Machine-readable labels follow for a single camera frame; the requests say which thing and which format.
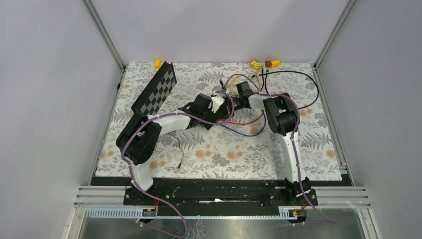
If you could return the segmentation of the black network switch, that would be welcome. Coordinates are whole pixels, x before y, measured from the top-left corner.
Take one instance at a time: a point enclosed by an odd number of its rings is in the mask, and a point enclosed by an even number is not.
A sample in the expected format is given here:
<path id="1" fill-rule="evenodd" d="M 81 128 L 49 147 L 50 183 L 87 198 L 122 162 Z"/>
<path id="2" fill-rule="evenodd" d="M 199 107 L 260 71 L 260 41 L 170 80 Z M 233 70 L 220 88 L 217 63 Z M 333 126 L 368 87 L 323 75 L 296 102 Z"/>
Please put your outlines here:
<path id="1" fill-rule="evenodd" d="M 213 126 L 213 124 L 216 123 L 215 120 L 212 120 L 211 118 L 205 118 L 202 119 L 197 116 L 190 116 L 190 122 L 188 124 L 188 128 L 194 128 L 197 126 L 202 126 L 206 130 L 210 130 L 210 128 Z"/>

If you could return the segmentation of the yellow owl toy block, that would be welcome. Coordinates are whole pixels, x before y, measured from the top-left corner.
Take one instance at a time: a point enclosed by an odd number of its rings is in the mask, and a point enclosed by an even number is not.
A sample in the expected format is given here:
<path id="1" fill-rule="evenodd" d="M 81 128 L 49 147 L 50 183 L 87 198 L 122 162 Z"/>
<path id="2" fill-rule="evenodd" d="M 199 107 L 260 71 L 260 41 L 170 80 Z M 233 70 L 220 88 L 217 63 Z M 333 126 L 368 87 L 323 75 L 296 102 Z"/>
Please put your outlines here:
<path id="1" fill-rule="evenodd" d="M 257 60 L 250 61 L 249 66 L 255 71 L 260 71 L 263 68 L 263 64 L 258 62 Z"/>

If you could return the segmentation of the yellow rectangular block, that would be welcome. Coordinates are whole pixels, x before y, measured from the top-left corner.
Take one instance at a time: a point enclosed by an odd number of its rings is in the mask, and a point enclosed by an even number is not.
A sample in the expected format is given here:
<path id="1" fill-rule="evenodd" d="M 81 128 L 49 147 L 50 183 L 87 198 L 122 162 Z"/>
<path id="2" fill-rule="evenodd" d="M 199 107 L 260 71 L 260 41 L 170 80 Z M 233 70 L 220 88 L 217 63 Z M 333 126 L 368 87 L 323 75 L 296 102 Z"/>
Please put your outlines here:
<path id="1" fill-rule="evenodd" d="M 277 68 L 281 64 L 280 60 L 273 60 L 270 63 L 272 68 Z"/>

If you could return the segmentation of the floral patterned table mat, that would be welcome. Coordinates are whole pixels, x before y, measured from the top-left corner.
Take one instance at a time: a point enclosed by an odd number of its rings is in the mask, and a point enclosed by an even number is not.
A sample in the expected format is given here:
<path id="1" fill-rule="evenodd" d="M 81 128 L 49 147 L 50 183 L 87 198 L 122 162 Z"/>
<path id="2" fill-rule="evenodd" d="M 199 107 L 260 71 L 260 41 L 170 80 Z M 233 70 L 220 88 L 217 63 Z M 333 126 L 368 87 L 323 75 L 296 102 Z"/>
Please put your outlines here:
<path id="1" fill-rule="evenodd" d="M 160 114 L 175 111 L 200 93 L 209 95 L 220 90 L 221 82 L 228 82 L 234 94 L 236 84 L 254 75 L 248 63 L 175 63 L 174 68 L 177 84 Z M 133 115 L 132 104 L 155 73 L 151 63 L 129 64 L 99 155 L 97 177 L 129 176 L 115 141 Z M 270 69 L 265 91 L 287 92 L 300 108 L 298 141 L 307 177 L 339 181 L 341 173 L 328 119 L 313 78 L 309 63 L 284 63 Z M 210 130 L 198 126 L 161 136 L 147 166 L 152 176 L 167 178 L 284 179 L 288 170 L 277 137 L 261 112 L 254 109 L 237 111 L 225 126 Z"/>

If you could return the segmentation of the black white checkerboard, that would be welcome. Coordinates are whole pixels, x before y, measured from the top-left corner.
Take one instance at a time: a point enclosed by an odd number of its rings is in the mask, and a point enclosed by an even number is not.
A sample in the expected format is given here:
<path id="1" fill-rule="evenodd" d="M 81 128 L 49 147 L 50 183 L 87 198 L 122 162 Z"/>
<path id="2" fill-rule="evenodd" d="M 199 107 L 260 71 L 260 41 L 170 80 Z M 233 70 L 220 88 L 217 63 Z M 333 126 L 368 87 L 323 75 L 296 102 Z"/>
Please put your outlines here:
<path id="1" fill-rule="evenodd" d="M 156 115 L 177 83 L 172 63 L 166 61 L 131 106 L 135 115 Z"/>

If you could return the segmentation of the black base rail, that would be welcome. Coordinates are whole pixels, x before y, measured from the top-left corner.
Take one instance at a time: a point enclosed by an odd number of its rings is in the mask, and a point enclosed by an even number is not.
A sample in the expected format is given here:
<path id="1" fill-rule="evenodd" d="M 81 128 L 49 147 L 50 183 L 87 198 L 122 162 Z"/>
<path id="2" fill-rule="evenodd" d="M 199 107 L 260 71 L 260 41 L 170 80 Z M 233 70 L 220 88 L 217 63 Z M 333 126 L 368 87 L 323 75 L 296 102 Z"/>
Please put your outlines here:
<path id="1" fill-rule="evenodd" d="M 279 207 L 297 211 L 317 206 L 315 189 L 308 179 L 302 195 L 298 183 L 286 180 L 166 179 L 155 178 L 147 193 L 137 190 L 130 178 L 94 177 L 93 186 L 122 186 L 125 206 L 148 206 L 159 216 L 275 216 Z"/>

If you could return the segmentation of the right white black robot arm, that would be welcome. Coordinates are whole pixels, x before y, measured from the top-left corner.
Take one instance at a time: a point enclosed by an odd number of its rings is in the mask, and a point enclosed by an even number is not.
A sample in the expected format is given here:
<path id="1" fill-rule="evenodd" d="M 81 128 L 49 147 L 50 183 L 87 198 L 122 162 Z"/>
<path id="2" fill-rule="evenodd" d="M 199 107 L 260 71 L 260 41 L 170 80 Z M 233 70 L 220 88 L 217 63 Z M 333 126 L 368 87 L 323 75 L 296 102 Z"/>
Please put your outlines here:
<path id="1" fill-rule="evenodd" d="M 288 168 L 286 175 L 288 203 L 298 205 L 311 191 L 309 178 L 302 169 L 302 158 L 298 142 L 300 110 L 288 93 L 275 95 L 253 92 L 247 82 L 236 85 L 238 96 L 235 98 L 239 109 L 263 110 L 267 124 L 281 145 L 281 152 Z"/>

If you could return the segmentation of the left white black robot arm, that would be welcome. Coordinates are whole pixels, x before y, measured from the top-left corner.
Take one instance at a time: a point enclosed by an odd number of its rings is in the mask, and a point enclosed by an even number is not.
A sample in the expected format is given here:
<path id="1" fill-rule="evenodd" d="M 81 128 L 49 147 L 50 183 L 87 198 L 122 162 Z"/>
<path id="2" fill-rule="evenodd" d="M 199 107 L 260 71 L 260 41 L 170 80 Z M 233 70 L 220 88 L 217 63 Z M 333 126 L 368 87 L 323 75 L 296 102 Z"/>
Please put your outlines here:
<path id="1" fill-rule="evenodd" d="M 233 117 L 234 110 L 233 99 L 217 91 L 212 96 L 199 94 L 193 102 L 172 113 L 155 116 L 135 113 L 116 139 L 122 159 L 129 165 L 131 183 L 137 188 L 135 198 L 144 205 L 154 200 L 153 178 L 146 162 L 160 136 L 198 125 L 210 128 L 222 124 Z"/>

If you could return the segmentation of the small yellow block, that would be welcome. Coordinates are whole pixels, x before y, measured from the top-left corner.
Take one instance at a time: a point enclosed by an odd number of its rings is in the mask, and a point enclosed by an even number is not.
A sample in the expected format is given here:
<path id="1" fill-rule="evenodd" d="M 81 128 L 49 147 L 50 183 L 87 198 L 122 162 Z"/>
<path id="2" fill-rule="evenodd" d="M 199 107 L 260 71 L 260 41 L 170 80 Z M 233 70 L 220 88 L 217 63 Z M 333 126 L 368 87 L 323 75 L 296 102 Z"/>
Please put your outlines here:
<path id="1" fill-rule="evenodd" d="M 159 68 L 161 67 L 161 64 L 162 64 L 162 61 L 161 61 L 160 59 L 157 59 L 157 60 L 154 62 L 154 68 L 155 68 L 155 69 L 159 69 Z"/>

